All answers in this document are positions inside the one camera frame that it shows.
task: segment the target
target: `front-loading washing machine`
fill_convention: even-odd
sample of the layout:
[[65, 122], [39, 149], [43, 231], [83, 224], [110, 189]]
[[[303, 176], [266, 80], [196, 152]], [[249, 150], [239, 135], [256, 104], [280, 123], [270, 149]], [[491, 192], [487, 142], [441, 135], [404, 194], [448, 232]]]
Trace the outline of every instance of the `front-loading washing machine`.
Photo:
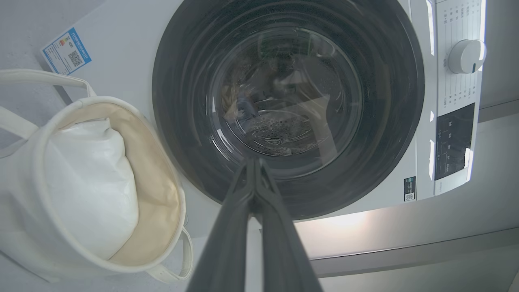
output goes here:
[[[109, 0], [42, 52], [157, 125], [204, 236], [247, 156], [294, 220], [469, 181], [484, 17], [485, 0]], [[88, 60], [65, 70], [67, 36]]]

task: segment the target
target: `white appliance body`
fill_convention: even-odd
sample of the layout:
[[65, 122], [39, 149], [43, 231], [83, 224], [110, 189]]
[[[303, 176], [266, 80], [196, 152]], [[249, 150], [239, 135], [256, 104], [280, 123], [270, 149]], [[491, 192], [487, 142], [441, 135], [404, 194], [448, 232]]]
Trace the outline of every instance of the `white appliance body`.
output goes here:
[[[410, 203], [443, 194], [470, 180], [473, 147], [466, 149], [463, 169], [437, 179], [436, 168], [445, 172], [448, 164], [448, 155], [441, 146], [445, 143], [438, 140], [437, 122], [440, 116], [473, 104], [472, 129], [468, 132], [471, 145], [475, 145], [482, 67], [471, 74], [455, 74], [448, 63], [450, 50], [459, 41], [484, 41], [485, 1], [399, 0], [412, 21], [424, 60], [426, 91], [417, 130], [396, 168], [382, 183], [355, 203], [318, 218]], [[152, 105], [155, 55], [162, 34], [181, 2], [107, 1], [73, 25], [91, 61], [71, 75], [87, 80], [104, 95], [129, 102], [155, 124]], [[74, 89], [66, 91], [73, 101], [81, 97]], [[448, 118], [445, 116], [442, 122], [448, 124]], [[220, 204], [186, 178], [183, 185], [186, 227], [193, 237], [207, 236]], [[252, 220], [249, 228], [258, 229], [260, 225]]]

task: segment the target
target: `laundry basket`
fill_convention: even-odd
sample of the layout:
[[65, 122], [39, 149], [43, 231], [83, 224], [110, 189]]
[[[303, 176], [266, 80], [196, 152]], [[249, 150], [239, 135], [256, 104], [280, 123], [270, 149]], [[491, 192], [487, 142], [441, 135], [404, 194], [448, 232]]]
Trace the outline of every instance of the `laundry basket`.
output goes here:
[[[0, 151], [0, 250], [49, 282], [141, 271], [165, 283], [189, 277], [193, 244], [183, 228], [184, 191], [146, 118], [120, 99], [96, 96], [78, 78], [36, 70], [0, 70], [0, 82], [83, 87], [88, 94], [41, 128], [0, 107], [0, 128], [22, 138]], [[64, 227], [51, 203], [44, 171], [45, 148], [52, 134], [99, 118], [109, 118], [124, 139], [139, 205], [135, 230], [108, 260], [89, 252]], [[179, 238], [184, 241], [184, 258], [176, 275], [160, 263]]]

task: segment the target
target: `small label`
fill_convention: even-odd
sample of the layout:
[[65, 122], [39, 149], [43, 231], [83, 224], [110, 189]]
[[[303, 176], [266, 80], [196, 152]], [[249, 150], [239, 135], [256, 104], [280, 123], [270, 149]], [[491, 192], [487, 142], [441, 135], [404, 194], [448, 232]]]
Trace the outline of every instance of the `small label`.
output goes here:
[[43, 55], [56, 73], [69, 75], [92, 61], [74, 28], [43, 49]]
[[416, 199], [416, 177], [404, 179], [404, 202]]

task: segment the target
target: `qr code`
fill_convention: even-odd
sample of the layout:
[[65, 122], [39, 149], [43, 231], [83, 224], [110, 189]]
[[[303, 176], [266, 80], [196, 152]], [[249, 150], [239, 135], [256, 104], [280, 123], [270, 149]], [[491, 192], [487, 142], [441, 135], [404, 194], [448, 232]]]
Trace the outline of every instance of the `qr code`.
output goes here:
[[414, 200], [414, 199], [415, 199], [415, 193], [411, 193], [411, 194], [406, 194], [405, 195], [404, 201], [407, 202], [407, 201], [411, 201], [411, 200]]
[[72, 64], [74, 64], [74, 67], [77, 67], [83, 63], [81, 57], [77, 53], [77, 50], [70, 53], [69, 58], [72, 61]]

